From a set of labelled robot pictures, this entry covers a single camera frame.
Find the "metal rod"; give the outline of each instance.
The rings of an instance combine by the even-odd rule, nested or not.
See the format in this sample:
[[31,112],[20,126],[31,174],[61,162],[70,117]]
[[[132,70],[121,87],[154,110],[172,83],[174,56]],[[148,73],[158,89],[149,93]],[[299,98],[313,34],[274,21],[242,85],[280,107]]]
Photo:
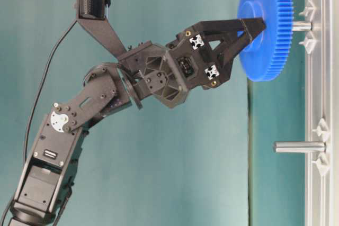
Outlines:
[[276,153],[325,152],[325,149],[325,143],[321,141],[276,142],[273,148]]
[[293,31],[309,32],[312,30],[312,23],[308,21],[293,21]]

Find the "robotic arm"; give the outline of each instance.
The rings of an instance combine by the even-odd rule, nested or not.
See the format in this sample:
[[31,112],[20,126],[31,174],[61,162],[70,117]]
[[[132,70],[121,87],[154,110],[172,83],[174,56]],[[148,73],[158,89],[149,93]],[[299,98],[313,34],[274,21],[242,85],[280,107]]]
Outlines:
[[[92,126],[131,106],[130,97],[139,109],[150,95],[173,108],[197,86],[217,88],[230,79],[233,59],[265,29],[262,18],[205,21],[165,47],[148,41],[126,51],[105,16],[108,6],[110,0],[77,0],[76,21],[118,62],[93,67],[83,90],[67,103],[54,103],[44,117],[11,203],[10,226],[58,223]],[[213,49],[212,41],[220,43]]]

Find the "wire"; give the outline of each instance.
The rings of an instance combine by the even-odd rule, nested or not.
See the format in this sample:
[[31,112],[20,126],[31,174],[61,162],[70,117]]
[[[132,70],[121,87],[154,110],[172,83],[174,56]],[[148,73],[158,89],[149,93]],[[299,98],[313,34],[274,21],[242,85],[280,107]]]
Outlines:
[[40,82],[40,85],[39,85],[39,88],[38,88],[38,92],[37,92],[37,95],[35,96],[33,107],[32,107],[32,110],[31,110],[31,114],[28,118],[28,123],[27,123],[27,127],[26,127],[25,141],[24,141],[24,144],[23,144],[23,164],[24,165],[25,165],[26,160],[27,160],[28,137],[29,137],[30,130],[31,130],[32,119],[33,119],[33,116],[34,116],[34,113],[35,113],[35,108],[37,107],[37,103],[38,103],[38,100],[39,100],[39,97],[40,97],[40,94],[41,94],[41,91],[42,91],[42,87],[43,87],[44,82],[46,80],[46,76],[47,76],[47,73],[48,73],[49,66],[51,64],[51,61],[52,61],[52,58],[54,56],[55,51],[57,50],[57,48],[59,47],[59,45],[61,44],[63,39],[66,37],[66,35],[70,32],[70,30],[76,24],[76,22],[77,22],[77,20],[72,21],[71,25],[68,27],[66,32],[63,33],[63,35],[60,37],[60,39],[54,45],[54,47],[53,47],[53,49],[52,49],[52,51],[49,55],[49,58],[47,60],[46,66],[44,68],[43,75],[42,75],[42,78],[41,78],[41,82]]
[[59,223],[59,220],[60,220],[60,218],[61,218],[61,216],[62,216],[62,214],[63,214],[63,212],[64,212],[64,210],[65,210],[65,208],[66,208],[66,205],[67,205],[67,203],[68,203],[68,201],[69,201],[69,198],[72,196],[72,187],[71,187],[71,185],[67,185],[67,187],[68,187],[68,192],[67,192],[67,195],[66,195],[66,197],[65,197],[65,199],[64,199],[64,201],[63,201],[63,204],[61,205],[61,208],[60,208],[60,210],[59,210],[59,213],[58,213],[58,216],[56,217],[56,219],[55,219],[55,221],[54,221],[54,223],[53,223],[53,226],[57,226],[58,225],[58,223]]
[[[34,113],[35,113],[35,109],[37,108],[38,100],[39,100],[39,97],[40,97],[40,94],[41,94],[44,82],[46,81],[46,76],[47,76],[47,73],[48,73],[48,70],[49,70],[49,66],[50,66],[50,64],[52,62],[52,59],[53,59],[55,51],[57,50],[57,48],[59,47],[59,45],[61,44],[63,39],[66,37],[66,35],[74,27],[76,22],[77,22],[77,20],[73,20],[72,21],[70,26],[67,28],[67,30],[62,34],[60,39],[54,45],[54,47],[53,47],[53,49],[52,49],[52,51],[51,51],[51,53],[50,53],[50,55],[48,57],[47,63],[45,65],[45,68],[44,68],[44,71],[43,71],[43,75],[42,75],[42,78],[41,78],[41,81],[40,81],[40,85],[39,85],[39,88],[38,88],[38,92],[37,92],[37,94],[35,96],[33,107],[32,107],[32,110],[31,110],[31,114],[30,114],[30,116],[28,118],[28,123],[27,123],[27,127],[26,127],[25,141],[24,141],[24,144],[23,144],[23,167],[25,166],[25,163],[26,163],[26,160],[27,160],[28,137],[29,137],[30,130],[31,130],[31,124],[32,124],[33,116],[34,116]],[[14,200],[14,194],[11,197],[10,201],[8,202],[6,208],[5,208],[5,210],[4,210],[4,212],[3,212],[2,216],[1,216],[0,226],[4,225],[6,216],[8,214],[8,211],[10,210],[10,207],[11,207],[11,204],[12,204],[13,200]]]
[[1,221],[0,221],[0,225],[1,226],[4,226],[4,222],[5,222],[7,213],[10,210],[10,207],[11,207],[11,204],[13,202],[13,199],[14,199],[14,194],[12,195],[10,201],[8,202],[8,204],[7,204],[6,208],[5,208],[5,211],[3,212],[2,216],[1,216]]

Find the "teal backdrop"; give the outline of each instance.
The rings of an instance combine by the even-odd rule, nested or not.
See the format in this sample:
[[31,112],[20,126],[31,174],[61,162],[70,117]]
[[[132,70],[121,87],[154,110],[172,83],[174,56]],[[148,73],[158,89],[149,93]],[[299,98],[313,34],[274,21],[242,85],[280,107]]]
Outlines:
[[[47,56],[75,17],[75,0],[0,0],[0,210],[17,186],[26,121]],[[201,20],[233,19],[238,0],[112,0],[125,46],[165,44]],[[53,102],[66,102],[94,65],[114,61],[78,25],[58,49],[29,147]],[[173,110],[154,98],[95,126],[83,145],[60,225],[248,225],[247,82],[197,88]]]
[[[302,20],[305,0],[293,0]],[[249,83],[250,225],[305,225],[305,156],[275,154],[275,141],[305,140],[305,49],[293,34],[282,73],[271,82]]]

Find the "gear teeth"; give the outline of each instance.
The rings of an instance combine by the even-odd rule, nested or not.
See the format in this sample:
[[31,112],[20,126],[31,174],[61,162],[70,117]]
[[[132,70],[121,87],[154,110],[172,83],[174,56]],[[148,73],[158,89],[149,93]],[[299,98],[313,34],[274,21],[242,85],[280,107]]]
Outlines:
[[278,12],[278,29],[276,32],[274,56],[263,80],[273,80],[280,74],[287,61],[292,45],[293,0],[276,0],[276,9]]

